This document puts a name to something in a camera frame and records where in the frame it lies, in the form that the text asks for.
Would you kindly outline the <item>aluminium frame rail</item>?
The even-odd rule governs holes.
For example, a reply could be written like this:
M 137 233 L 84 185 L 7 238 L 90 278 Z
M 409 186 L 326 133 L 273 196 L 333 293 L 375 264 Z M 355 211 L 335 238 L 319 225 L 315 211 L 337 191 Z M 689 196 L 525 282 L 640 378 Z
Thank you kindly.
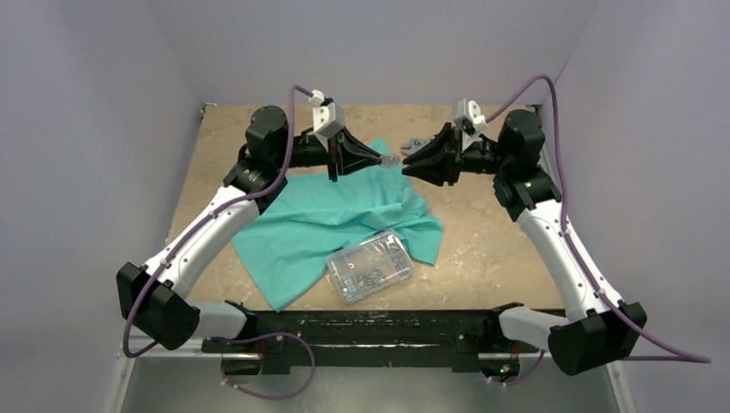
M 152 341 L 145 336 L 131 336 L 129 339 L 128 347 L 132 353 L 138 353 L 146 346 L 151 344 Z M 188 357 L 202 357 L 202 341 L 201 340 L 188 340 L 181 347 L 176 349 L 167 349 L 161 344 L 156 344 L 147 351 L 143 352 L 139 358 L 152 357 L 152 358 L 188 358 Z

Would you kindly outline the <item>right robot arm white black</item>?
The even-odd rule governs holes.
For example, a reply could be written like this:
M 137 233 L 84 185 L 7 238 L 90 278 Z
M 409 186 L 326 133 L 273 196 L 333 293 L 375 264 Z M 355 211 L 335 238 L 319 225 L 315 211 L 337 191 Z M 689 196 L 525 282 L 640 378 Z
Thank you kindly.
M 540 166 L 545 142 L 540 117 L 525 109 L 510 111 L 497 140 L 473 142 L 471 118 L 455 116 L 426 145 L 407 156 L 403 174 L 437 185 L 453 185 L 463 172 L 489 174 L 494 194 L 510 219 L 537 249 L 558 287 L 564 317 L 504 305 L 486 323 L 483 337 L 493 349 L 514 341 L 547 350 L 568 376 L 627 359 L 647 315 L 638 302 L 627 303 L 601 275 L 585 248 L 562 217 L 563 197 Z

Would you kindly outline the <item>teal t-shirt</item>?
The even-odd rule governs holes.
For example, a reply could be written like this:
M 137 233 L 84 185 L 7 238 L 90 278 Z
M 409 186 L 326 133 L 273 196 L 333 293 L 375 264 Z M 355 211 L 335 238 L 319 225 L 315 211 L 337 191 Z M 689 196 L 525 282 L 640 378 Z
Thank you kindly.
M 232 239 L 268 304 L 281 311 L 324 274 L 325 258 L 379 231 L 394 230 L 419 262 L 438 257 L 443 225 L 400 166 L 367 167 L 332 182 L 290 176 L 271 206 Z

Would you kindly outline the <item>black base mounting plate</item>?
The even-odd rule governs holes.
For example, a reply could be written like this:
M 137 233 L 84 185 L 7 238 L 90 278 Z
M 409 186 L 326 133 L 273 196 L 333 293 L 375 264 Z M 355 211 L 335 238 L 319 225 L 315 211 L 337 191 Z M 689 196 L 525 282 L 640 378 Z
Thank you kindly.
M 244 328 L 253 343 L 206 339 L 205 353 L 252 357 L 226 373 L 287 374 L 291 367 L 421 367 L 498 381 L 526 371 L 536 349 L 498 330 L 494 310 L 260 311 Z

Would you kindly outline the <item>clear plastic screw box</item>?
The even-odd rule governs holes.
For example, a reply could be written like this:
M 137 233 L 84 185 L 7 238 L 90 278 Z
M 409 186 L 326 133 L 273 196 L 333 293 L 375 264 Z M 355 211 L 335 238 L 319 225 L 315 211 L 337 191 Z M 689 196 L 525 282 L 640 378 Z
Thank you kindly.
M 325 258 L 325 264 L 333 287 L 348 305 L 406 280 L 416 271 L 393 230 L 379 231 L 360 243 L 335 250 Z

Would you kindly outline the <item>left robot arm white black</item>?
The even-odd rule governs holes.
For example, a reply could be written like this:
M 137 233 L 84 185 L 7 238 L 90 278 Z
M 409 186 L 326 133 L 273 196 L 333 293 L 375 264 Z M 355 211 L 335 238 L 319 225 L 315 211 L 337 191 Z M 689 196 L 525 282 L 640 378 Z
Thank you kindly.
M 343 109 L 326 99 L 312 110 L 313 125 L 294 132 L 294 117 L 278 106 L 258 108 L 245 143 L 206 208 L 174 241 L 140 265 L 125 263 L 116 275 L 122 350 L 127 357 L 137 328 L 168 350 L 191 338 L 224 341 L 234 351 L 254 346 L 253 315 L 241 304 L 195 304 L 188 296 L 203 271 L 247 225 L 262 215 L 287 185 L 290 167 L 325 166 L 335 182 L 358 170 L 381 166 L 384 157 L 356 139 L 344 125 Z

